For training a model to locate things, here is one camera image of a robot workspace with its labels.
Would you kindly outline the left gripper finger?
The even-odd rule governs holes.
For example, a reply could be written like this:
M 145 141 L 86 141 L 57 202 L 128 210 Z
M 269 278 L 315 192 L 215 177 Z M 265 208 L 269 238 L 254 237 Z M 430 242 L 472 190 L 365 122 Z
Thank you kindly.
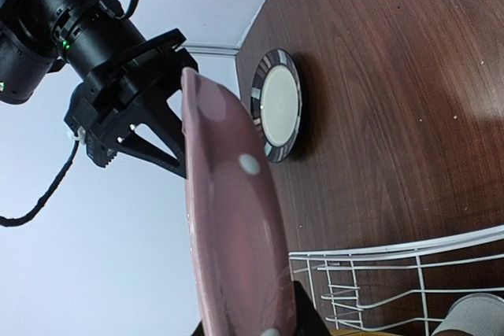
M 299 281 L 294 281 L 296 327 L 295 336 L 330 336 L 318 311 L 314 308 L 308 293 Z

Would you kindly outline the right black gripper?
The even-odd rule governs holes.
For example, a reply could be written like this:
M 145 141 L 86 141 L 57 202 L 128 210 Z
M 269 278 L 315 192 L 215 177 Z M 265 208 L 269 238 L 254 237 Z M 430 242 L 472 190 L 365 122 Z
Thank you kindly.
M 198 64 L 179 29 L 146 40 L 118 10 L 117 0 L 82 0 L 56 11 L 54 41 L 83 80 L 65 122 L 99 167 L 122 153 L 186 179 L 182 121 L 169 99 L 183 69 Z

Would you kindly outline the mauve dotted plate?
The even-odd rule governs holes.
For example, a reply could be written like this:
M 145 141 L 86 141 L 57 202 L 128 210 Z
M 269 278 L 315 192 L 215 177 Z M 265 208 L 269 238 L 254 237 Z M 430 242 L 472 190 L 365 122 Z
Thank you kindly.
M 226 87 L 182 73 L 186 203 L 207 335 L 292 335 L 295 290 L 275 185 L 249 113 Z

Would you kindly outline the black striped plate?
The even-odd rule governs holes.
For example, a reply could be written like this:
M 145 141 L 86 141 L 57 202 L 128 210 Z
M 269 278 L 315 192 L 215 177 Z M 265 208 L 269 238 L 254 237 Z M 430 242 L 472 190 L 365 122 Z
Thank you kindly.
M 250 114 L 268 160 L 278 164 L 295 147 L 302 121 L 302 87 L 292 56 L 272 49 L 258 63 L 250 89 Z

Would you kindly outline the yellow dotted plate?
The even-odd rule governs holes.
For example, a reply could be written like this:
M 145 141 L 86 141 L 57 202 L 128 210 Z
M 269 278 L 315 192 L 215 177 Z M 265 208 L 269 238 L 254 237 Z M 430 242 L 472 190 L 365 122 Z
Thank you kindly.
M 399 331 L 370 331 L 370 330 L 350 330 L 350 329 L 333 329 L 329 331 L 331 336 L 400 336 L 400 335 L 429 335 L 425 332 L 416 332 L 415 330 L 399 330 Z

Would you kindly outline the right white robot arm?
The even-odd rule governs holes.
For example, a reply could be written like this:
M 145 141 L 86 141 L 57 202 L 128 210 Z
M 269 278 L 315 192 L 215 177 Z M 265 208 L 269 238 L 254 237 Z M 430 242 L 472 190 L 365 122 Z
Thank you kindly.
M 1 100 L 22 105 L 43 78 L 80 77 L 65 123 L 104 168 L 119 153 L 186 176 L 180 118 L 168 100 L 197 62 L 172 29 L 146 39 L 132 23 L 139 0 L 1 0 Z

